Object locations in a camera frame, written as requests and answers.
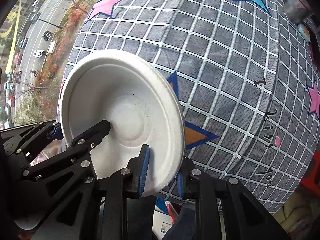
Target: screw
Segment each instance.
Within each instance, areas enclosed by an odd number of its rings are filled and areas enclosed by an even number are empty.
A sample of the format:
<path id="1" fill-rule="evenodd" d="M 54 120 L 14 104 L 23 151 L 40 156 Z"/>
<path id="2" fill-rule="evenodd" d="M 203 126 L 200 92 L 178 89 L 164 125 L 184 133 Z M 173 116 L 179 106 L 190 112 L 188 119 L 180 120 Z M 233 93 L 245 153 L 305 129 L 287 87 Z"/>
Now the screw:
<path id="1" fill-rule="evenodd" d="M 126 174 L 129 174 L 129 173 L 130 173 L 130 169 L 128 169 L 128 168 L 123 168 L 120 172 L 121 172 L 122 175 L 126 175 Z"/>
<path id="2" fill-rule="evenodd" d="M 78 144 L 84 144 L 84 142 L 85 142 L 85 140 L 80 139 L 80 140 L 78 141 Z"/>
<path id="3" fill-rule="evenodd" d="M 81 162 L 81 166 L 84 168 L 88 167 L 89 165 L 90 165 L 90 162 L 87 160 Z"/>
<path id="4" fill-rule="evenodd" d="M 229 182 L 230 182 L 230 184 L 232 184 L 232 185 L 236 185 L 236 184 L 238 184 L 238 179 L 237 178 L 230 178 L 229 179 Z"/>
<path id="5" fill-rule="evenodd" d="M 195 175 L 195 176 L 198 176 L 198 175 L 201 174 L 201 170 L 193 169 L 193 170 L 191 171 L 191 173 L 192 173 L 193 175 Z"/>
<path id="6" fill-rule="evenodd" d="M 88 184 L 88 183 L 91 183 L 92 181 L 93 181 L 92 177 L 87 177 L 84 183 Z"/>

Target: white label sticker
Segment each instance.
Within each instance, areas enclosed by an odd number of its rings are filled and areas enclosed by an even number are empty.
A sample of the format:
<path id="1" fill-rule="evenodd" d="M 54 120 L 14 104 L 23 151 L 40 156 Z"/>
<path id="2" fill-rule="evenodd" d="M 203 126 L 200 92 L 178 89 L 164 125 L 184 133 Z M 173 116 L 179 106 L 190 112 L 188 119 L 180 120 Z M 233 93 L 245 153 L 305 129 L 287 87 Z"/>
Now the white label sticker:
<path id="1" fill-rule="evenodd" d="M 166 222 L 163 222 L 162 223 L 162 227 L 161 227 L 161 232 L 162 233 L 166 233 L 168 232 L 168 230 L 170 229 L 171 225 L 166 223 Z"/>

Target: pole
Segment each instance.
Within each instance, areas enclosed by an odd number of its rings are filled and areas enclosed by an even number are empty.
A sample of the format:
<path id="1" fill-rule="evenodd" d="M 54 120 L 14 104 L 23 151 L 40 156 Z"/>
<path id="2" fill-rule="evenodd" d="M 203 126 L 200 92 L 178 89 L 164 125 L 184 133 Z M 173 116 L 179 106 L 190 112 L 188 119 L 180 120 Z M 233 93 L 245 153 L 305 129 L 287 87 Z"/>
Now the pole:
<path id="1" fill-rule="evenodd" d="M 45 23 L 49 23 L 49 22 L 47 22 L 47 21 L 45 21 L 45 20 L 43 20 L 43 19 L 40 19 L 40 18 L 38 18 L 38 20 L 39 20 L 39 21 L 43 21 L 43 22 L 45 22 Z M 53 24 L 53 23 L 49 23 L 49 24 L 51 24 L 51 25 L 53 25 L 53 26 L 56 26 L 57 28 L 59 28 L 59 29 L 62 30 L 62 27 L 60 27 L 60 26 L 58 26 L 58 25 L 55 25 L 55 24 Z"/>

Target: red plastic stool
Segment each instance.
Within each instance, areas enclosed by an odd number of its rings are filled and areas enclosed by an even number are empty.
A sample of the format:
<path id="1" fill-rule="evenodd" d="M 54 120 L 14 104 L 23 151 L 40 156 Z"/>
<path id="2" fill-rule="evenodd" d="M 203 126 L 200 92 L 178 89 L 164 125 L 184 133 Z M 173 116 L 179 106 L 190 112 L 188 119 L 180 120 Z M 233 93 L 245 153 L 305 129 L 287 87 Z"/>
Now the red plastic stool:
<path id="1" fill-rule="evenodd" d="M 300 185 L 320 198 L 320 152 L 315 152 Z"/>

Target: street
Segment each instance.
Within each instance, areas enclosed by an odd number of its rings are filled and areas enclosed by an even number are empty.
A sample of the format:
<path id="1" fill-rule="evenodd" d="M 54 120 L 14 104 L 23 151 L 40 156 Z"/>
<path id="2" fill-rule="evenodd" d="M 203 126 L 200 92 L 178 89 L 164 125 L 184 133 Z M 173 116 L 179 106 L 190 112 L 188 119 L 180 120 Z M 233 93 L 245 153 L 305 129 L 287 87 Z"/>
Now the street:
<path id="1" fill-rule="evenodd" d="M 46 0 L 44 4 L 39 9 L 41 12 L 40 19 L 45 20 L 47 22 L 53 23 L 55 25 L 59 25 L 63 16 L 65 15 L 67 9 L 70 7 L 72 1 L 71 0 Z M 44 58 L 42 57 L 34 57 L 33 53 L 35 50 L 45 50 L 47 51 L 50 45 L 50 42 L 53 41 L 50 39 L 49 41 L 45 41 L 42 38 L 43 33 L 49 30 L 52 33 L 55 33 L 57 27 L 45 23 L 43 21 L 37 20 L 29 30 L 27 31 L 26 38 L 28 38 L 28 43 L 25 49 L 21 50 L 23 54 L 21 64 L 18 69 L 22 71 L 20 84 L 16 84 L 16 107 L 20 104 L 21 100 L 26 96 L 21 91 L 25 91 L 28 89 L 28 84 L 33 83 L 35 77 L 30 71 L 38 70 L 41 71 Z"/>

